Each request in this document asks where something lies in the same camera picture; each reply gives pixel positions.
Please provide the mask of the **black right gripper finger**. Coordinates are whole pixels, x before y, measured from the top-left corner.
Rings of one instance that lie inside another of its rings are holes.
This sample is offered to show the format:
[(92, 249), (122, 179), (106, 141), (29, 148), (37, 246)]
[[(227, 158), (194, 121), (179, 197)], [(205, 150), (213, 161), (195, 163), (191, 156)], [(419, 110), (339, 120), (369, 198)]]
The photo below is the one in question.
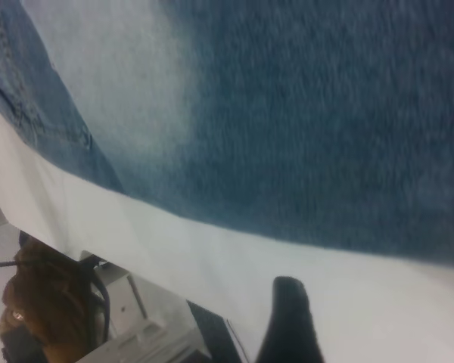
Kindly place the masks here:
[(323, 362), (305, 287), (278, 276), (272, 287), (272, 314), (258, 362)]

